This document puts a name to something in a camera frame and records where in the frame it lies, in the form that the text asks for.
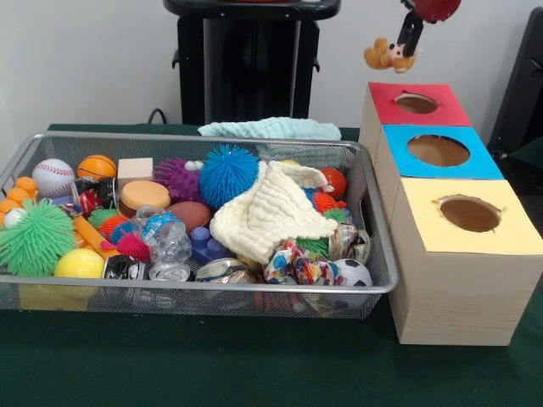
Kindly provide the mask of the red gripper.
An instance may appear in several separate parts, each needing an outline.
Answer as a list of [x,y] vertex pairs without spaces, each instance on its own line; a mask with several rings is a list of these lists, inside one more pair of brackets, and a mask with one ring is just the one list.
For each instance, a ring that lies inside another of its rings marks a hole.
[[403,47],[402,55],[410,58],[417,49],[423,32],[423,21],[435,24],[446,21],[459,8],[461,0],[414,0],[414,11],[409,12],[402,23],[397,44]]

